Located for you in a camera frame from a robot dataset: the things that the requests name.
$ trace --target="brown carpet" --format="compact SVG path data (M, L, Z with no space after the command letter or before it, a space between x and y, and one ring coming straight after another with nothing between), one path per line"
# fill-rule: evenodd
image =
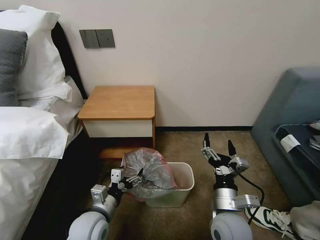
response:
M264 206L278 210L289 210L289 202L273 176L249 132L209 132L211 147L221 154L228 154L227 142L231 139L237 154L247 159L250 168L243 173L265 191ZM202 156L200 149L204 132L160 132L157 134L157 150L167 162L186 162L194 173L195 186L181 208L148 208L124 195L112 219L108 239L211 239L209 222L212 213L210 204L214 198L213 167ZM119 162L105 163L105 171L119 167ZM238 194L260 192L241 178L236 177ZM253 239L282 239L281 234L251 224Z

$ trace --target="wall switch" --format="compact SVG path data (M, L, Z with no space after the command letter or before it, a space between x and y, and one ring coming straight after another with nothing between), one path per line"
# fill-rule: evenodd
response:
M99 48L96 30L79 30L85 48Z
M96 30L96 34L98 37L99 46L101 48L116 47L114 44L112 29L99 29Z

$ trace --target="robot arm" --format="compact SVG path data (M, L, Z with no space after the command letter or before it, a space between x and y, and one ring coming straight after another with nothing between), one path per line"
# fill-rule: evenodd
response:
M252 240L252 232L247 222L236 211L246 207L259 207L257 196L238 196L234 178L248 169L249 164L236 154L232 142L228 141L229 156L216 154L210 147L209 135L205 134L202 154L214 167L216 183L213 186L215 198L212 204L211 236L214 240Z
M120 204L121 197L142 181L143 169L131 178L123 177L123 169L111 170L111 183L107 188L96 184L91 189L93 205L90 212L78 217L71 224L68 240L105 240L109 232L109 223Z

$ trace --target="white bedsheet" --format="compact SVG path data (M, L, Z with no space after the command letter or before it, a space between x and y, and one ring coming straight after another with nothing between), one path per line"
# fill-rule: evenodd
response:
M83 105L79 89L70 77L71 101L60 98L25 100L23 107L43 109L60 116L70 133L67 144L81 131L75 118ZM0 239L21 239L58 159L0 159Z
M69 136L57 114L29 107L0 107L0 133L0 159L61 159Z

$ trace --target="white sneaker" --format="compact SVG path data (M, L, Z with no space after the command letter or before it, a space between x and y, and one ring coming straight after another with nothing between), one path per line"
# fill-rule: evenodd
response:
M251 218L256 208L246 208L244 213L247 218ZM253 217L252 222L259 227L275 230L282 233L282 237L287 237L296 240L293 231L289 224L291 223L290 212L279 212L266 207L260 207Z

